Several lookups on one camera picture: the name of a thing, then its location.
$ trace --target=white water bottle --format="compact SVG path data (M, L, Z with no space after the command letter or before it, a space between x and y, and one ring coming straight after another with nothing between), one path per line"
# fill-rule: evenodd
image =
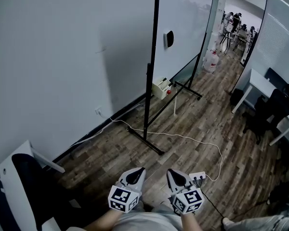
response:
M212 54L209 55L206 63L204 64L204 69L210 73L213 73L216 69L217 63L218 55L216 55L216 51L213 51Z

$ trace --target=black bag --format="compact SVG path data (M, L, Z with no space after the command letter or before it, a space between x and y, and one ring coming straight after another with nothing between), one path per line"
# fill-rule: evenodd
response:
M240 99L243 97L243 95L244 95L244 92L242 90L235 89L231 95L230 104L236 105L240 101Z

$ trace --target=white box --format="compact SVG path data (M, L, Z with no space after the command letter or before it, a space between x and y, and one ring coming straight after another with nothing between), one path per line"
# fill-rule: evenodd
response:
M157 78L152 83L152 94L159 99L164 99L171 92L171 82L165 77Z
M139 202L139 193L112 186L108 195L108 205L111 209L128 213Z

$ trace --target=extension cord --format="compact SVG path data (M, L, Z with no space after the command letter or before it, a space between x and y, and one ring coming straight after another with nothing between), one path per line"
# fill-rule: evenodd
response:
M107 119L106 117L103 116L103 114L102 114L101 111L98 111L98 114L99 114L102 118ZM130 124L128 124L127 122L125 122L125 121L123 121L123 120L113 120L113 119L111 119L111 118L109 118L109 119L110 119L111 121L113 121L113 122L119 122L119 121L120 121L120 122L123 122L123 123L125 123L127 126L129 126L130 128L132 128L132 126L131 126ZM132 129L135 130L135 131L141 131L141 132L143 132L143 130L141 130L141 129L135 129L135 128L132 128ZM205 174L205 176L207 176L211 181L216 181L216 180L219 178L219 176L220 176L220 174L221 174L221 170L222 170L223 156L222 156L222 153L221 153L220 148L219 148L216 144L212 144L212 143L209 143L209 142L197 141L197 140L194 140L193 138L186 137L186 136L182 136L182 135L180 135L180 134L157 133L157 132L148 132L148 131L147 131L147 133L150 133L150 134L163 134L163 135L168 135L168 136L179 136L179 137L182 137L182 138L185 138L185 139L193 140L193 141L198 142L198 143L201 143L201 144L210 144L210 145L216 146L217 149L218 149L218 152L219 152L220 155L221 155L221 163L220 163L220 169L219 169L219 172L218 172L218 176L216 177L215 180L212 180L211 177L208 176L207 174Z

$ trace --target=black metal frame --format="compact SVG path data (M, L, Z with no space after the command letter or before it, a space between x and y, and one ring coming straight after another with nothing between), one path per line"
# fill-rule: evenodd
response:
M153 72L154 72L154 61L155 61L155 49L156 49L156 40L157 40L157 32L158 32L158 8L159 8L159 0L155 0L154 4L154 25L153 25L153 40L152 40L152 53L151 53L151 63L148 63L147 65L147 73L146 73L146 92L145 92L145 110L144 110L144 134L141 136L139 133L137 133L134 129L131 127L127 127L127 131L131 134L135 135L137 138L139 138L142 142L144 142L147 146L149 146L151 149L153 149L156 153L159 155L163 155L164 152L161 151L159 148L157 148L155 145L153 145L151 142L147 140L147 134L148 134L148 127L156 120L156 118L166 109L166 107L175 99L175 97L183 90L187 90L191 92L192 94L195 94L198 96L197 100L200 100L202 98L202 95L197 93L196 91L191 89L192 82L194 79L194 76L196 74L197 66L199 64L200 56L202 53L202 49L204 46L204 42L206 40L207 33L205 33L201 49L198 55L196 55L197 60L193 69L193 73L191 77L184 83L181 84L177 81L174 81L174 77L182 71L185 67L183 67L174 77L171 78L171 82L174 81L174 86L178 85L181 88L173 95L173 97L159 110L159 112L149 121L149 112L150 112L150 101L151 101L151 93L152 93L152 83L153 83Z
M221 43L224 43L225 40L227 40L227 49L228 49L228 47L230 47L230 43L231 43L231 40L230 40L229 37L231 37L231 32L226 32L226 34L223 36L223 38L222 38L222 40L220 42L220 44L221 44Z

